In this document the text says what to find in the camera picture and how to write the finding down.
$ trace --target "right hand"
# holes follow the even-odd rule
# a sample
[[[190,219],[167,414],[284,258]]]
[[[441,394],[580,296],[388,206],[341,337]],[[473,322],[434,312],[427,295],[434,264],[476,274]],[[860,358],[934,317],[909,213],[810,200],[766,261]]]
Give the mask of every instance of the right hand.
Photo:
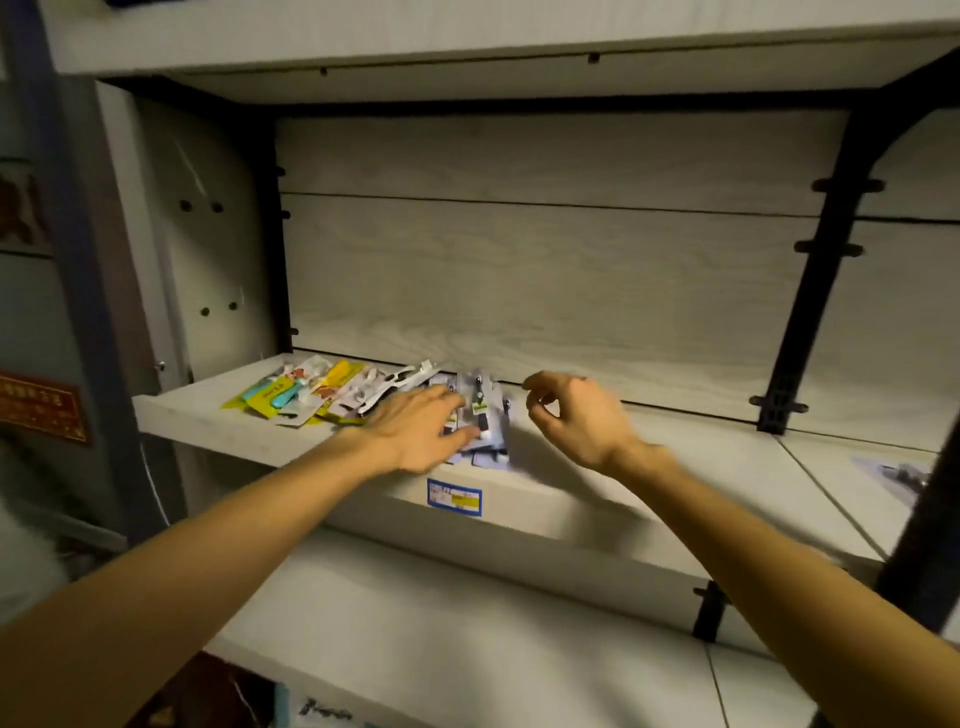
[[[614,475],[617,460],[643,443],[634,434],[620,400],[592,379],[537,372],[523,381],[527,411],[540,432],[585,468]],[[560,403],[560,417],[545,405]]]

